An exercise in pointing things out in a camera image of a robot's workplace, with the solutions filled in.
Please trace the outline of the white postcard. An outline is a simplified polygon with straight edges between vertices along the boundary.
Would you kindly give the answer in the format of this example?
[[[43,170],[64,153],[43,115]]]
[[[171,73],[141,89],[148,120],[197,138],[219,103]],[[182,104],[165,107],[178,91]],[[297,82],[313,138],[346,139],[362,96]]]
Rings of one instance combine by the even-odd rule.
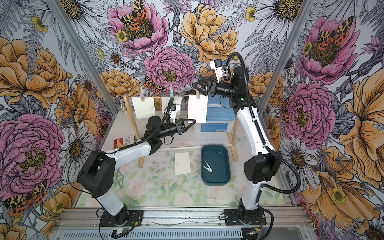
[[[205,124],[207,120],[208,96],[188,96],[188,119],[196,120],[197,124]]]
[[[185,175],[191,173],[189,153],[175,153],[175,171],[176,175]]]
[[[166,110],[166,107],[168,106],[168,103],[170,101],[170,97],[162,97],[161,100],[162,100],[162,112],[164,112]],[[182,105],[182,97],[173,97],[173,105],[178,105],[180,106],[178,109],[177,109],[177,115],[180,115],[181,114],[181,105]]]
[[[154,98],[131,98],[137,119],[148,119],[155,115]]]

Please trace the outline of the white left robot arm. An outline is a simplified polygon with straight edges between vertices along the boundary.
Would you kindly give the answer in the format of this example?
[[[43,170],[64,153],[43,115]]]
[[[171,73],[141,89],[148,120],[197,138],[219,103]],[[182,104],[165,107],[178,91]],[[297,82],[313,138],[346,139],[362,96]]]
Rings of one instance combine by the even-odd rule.
[[[154,154],[162,146],[162,139],[181,135],[197,122],[192,119],[176,119],[168,123],[167,120],[169,117],[150,117],[145,135],[137,143],[109,152],[92,151],[77,176],[77,181],[91,193],[107,217],[112,218],[118,226],[129,219],[129,212],[113,187],[116,172],[134,160]]]

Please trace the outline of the white clothespin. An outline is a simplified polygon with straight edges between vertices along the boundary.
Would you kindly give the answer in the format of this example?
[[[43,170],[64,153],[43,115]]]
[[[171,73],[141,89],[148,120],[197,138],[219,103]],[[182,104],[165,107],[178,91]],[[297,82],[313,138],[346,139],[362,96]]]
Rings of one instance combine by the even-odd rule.
[[[203,165],[203,168],[204,168],[206,171],[210,172],[210,173],[213,172],[213,169],[211,168],[211,166],[208,164],[207,161],[205,161],[205,163],[204,163],[204,165]]]

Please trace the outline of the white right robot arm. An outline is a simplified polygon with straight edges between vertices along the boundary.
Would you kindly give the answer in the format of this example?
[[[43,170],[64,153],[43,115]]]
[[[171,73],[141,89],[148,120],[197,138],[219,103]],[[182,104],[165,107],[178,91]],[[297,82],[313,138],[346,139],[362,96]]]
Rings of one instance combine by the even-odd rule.
[[[261,210],[259,200],[262,191],[277,173],[281,164],[281,154],[275,151],[268,140],[267,132],[262,127],[256,103],[249,94],[248,71],[236,67],[231,81],[224,82],[228,70],[229,68],[224,66],[211,66],[210,71],[216,76],[194,83],[193,87],[204,96],[219,95],[229,98],[230,107],[246,132],[252,157],[244,163],[248,183],[246,193],[240,200],[238,212],[241,217],[252,217]]]

